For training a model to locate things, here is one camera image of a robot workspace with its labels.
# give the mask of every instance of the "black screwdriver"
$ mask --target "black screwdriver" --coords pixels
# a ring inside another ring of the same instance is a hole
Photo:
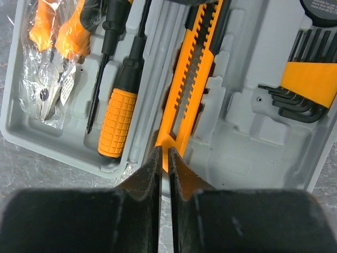
[[[106,21],[103,22],[105,29],[103,47],[102,47],[102,62],[97,73],[93,102],[91,104],[86,133],[89,134],[92,130],[95,116],[98,107],[98,95],[103,77],[104,68],[109,62],[110,56],[114,55],[120,36],[124,33],[125,24],[128,14],[131,9],[133,0],[108,0],[106,12]]]
[[[119,158],[124,149],[144,66],[145,24],[150,5],[151,0],[146,0],[138,35],[134,37],[129,57],[124,59],[121,75],[114,83],[98,143],[98,152],[104,157]]]

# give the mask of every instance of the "concrete surface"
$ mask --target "concrete surface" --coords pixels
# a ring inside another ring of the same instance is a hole
[[[0,0],[0,102],[3,97],[17,0]],[[111,181],[7,142],[0,135],[0,201],[20,188],[113,187]],[[313,194],[337,234],[337,145],[334,144]],[[159,252],[173,252],[170,204],[162,202]]]

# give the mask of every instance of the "clear plastic packaging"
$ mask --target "clear plastic packaging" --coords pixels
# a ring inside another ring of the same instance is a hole
[[[27,6],[19,99],[31,118],[62,128],[76,63],[90,53],[101,9],[102,0],[31,0]]]

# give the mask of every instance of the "gray plastic tray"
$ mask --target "gray plastic tray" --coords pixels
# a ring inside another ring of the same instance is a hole
[[[77,66],[62,130],[31,120],[21,110],[18,84],[23,64],[21,24],[28,1],[17,6],[0,128],[10,142],[105,178],[127,166],[139,168],[154,147],[165,94],[185,34],[189,8],[164,0],[152,3],[146,25],[145,66],[130,131],[120,162],[102,158],[97,143],[111,88],[137,33],[144,0],[135,0],[114,60],[104,72],[98,115],[85,134],[104,30],[92,36],[91,54]],[[258,84],[277,87],[299,29],[311,20],[295,0],[232,0],[229,25],[197,125],[184,160],[217,188],[298,188],[311,191],[336,140],[337,104],[318,123],[278,116]],[[169,193],[167,175],[163,192]]]

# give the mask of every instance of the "orange textured handle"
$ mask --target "orange textured handle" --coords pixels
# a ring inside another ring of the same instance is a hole
[[[91,33],[81,23],[81,13],[85,3],[86,0],[78,1],[72,17],[61,26],[58,33],[55,47],[64,58],[72,59],[75,56],[89,54]]]
[[[137,94],[113,90],[98,143],[102,156],[118,158],[122,155],[136,100]]]
[[[55,2],[56,0],[38,0],[35,23],[29,32],[29,38],[35,42],[40,52],[53,45],[56,11],[52,8],[52,4]]]

